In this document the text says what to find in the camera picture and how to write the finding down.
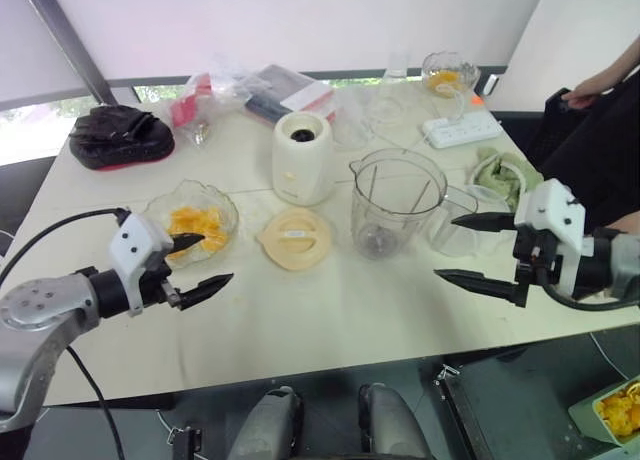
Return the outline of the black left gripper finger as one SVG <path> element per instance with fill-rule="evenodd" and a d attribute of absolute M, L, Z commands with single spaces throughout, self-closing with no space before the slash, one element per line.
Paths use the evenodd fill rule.
<path fill-rule="evenodd" d="M 188 250 L 192 246 L 198 244 L 205 239 L 205 236 L 199 233 L 179 233 L 170 236 L 172 247 L 169 255 Z"/>
<path fill-rule="evenodd" d="M 204 302 L 222 290 L 233 277 L 233 273 L 221 274 L 199 282 L 193 289 L 179 294 L 177 308 L 183 311 Z"/>

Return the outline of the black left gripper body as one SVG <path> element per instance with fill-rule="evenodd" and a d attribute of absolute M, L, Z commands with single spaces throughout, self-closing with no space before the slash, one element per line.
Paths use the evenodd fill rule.
<path fill-rule="evenodd" d="M 180 293 L 169 282 L 172 270 L 165 260 L 155 268 L 147 269 L 139 280 L 139 288 L 144 307 L 167 303 L 177 308 L 180 303 Z"/>

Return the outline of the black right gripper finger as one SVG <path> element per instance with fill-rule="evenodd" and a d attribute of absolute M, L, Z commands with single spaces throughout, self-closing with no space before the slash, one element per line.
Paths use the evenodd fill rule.
<path fill-rule="evenodd" d="M 466 291 L 504 299 L 521 308 L 526 306 L 527 289 L 522 285 L 490 279 L 481 272 L 462 269 L 435 269 L 434 273 L 441 279 Z"/>
<path fill-rule="evenodd" d="M 515 231 L 514 214 L 506 212 L 482 212 L 461 215 L 451 224 L 482 232 Z"/>

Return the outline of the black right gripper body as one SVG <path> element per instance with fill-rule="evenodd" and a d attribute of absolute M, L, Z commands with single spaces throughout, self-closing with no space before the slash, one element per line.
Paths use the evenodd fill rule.
<path fill-rule="evenodd" d="M 517 260 L 515 281 L 538 285 L 536 271 L 543 268 L 550 284 L 556 285 L 563 261 L 558 254 L 558 245 L 558 238 L 550 230 L 518 228 L 513 247 L 513 257 Z"/>

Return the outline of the person's bare hand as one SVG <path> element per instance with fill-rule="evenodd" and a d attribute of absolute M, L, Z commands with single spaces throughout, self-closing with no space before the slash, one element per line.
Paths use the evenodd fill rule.
<path fill-rule="evenodd" d="M 563 95 L 563 100 L 573 109 L 584 109 L 591 106 L 605 91 L 609 90 L 607 82 L 598 76 L 584 80 L 573 90 Z"/>

